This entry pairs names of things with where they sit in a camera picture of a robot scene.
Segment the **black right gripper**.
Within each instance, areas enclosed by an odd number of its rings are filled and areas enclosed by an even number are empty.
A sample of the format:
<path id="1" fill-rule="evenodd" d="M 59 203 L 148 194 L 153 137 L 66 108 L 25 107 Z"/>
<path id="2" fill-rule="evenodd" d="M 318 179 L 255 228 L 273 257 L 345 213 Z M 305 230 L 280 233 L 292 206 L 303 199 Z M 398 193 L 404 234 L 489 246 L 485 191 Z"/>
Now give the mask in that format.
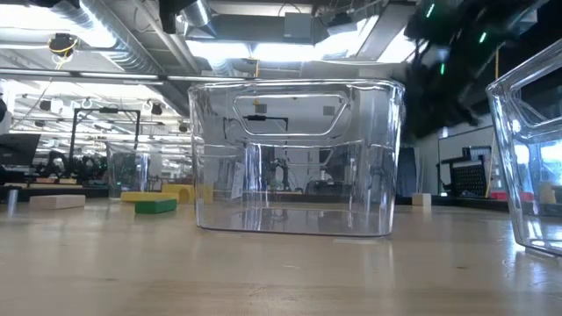
<path id="1" fill-rule="evenodd" d="M 426 137 L 443 127 L 461 123 L 476 126 L 475 113 L 461 104 L 458 96 L 445 90 L 432 90 L 422 82 L 422 75 L 406 71 L 406 136 Z"/>

